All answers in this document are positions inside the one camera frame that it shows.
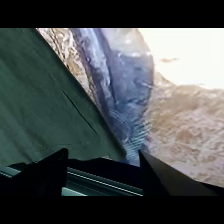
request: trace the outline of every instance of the green surface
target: green surface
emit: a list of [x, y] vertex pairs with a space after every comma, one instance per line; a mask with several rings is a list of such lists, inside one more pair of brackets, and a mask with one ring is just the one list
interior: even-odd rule
[[119, 160], [123, 148], [55, 52], [33, 28], [0, 29], [0, 164], [69, 158]]

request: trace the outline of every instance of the green fabric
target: green fabric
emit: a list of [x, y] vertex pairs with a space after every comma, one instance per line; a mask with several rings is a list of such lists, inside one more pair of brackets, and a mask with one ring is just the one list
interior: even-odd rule
[[33, 28], [0, 29], [0, 164], [69, 158], [119, 160], [125, 151], [55, 52]]

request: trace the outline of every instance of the dark green cloth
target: dark green cloth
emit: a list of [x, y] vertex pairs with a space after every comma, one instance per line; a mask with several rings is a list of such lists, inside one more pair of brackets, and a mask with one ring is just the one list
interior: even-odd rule
[[119, 160], [114, 139], [81, 85], [34, 28], [0, 29], [0, 164], [69, 158]]

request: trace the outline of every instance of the black pointed object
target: black pointed object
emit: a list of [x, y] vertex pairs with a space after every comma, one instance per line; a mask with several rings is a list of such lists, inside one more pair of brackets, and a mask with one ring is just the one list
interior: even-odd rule
[[139, 152], [144, 196], [218, 196], [171, 166], [144, 151]]
[[1, 186], [1, 195], [60, 197], [66, 184], [67, 162], [68, 150], [61, 149], [38, 163], [32, 163]]

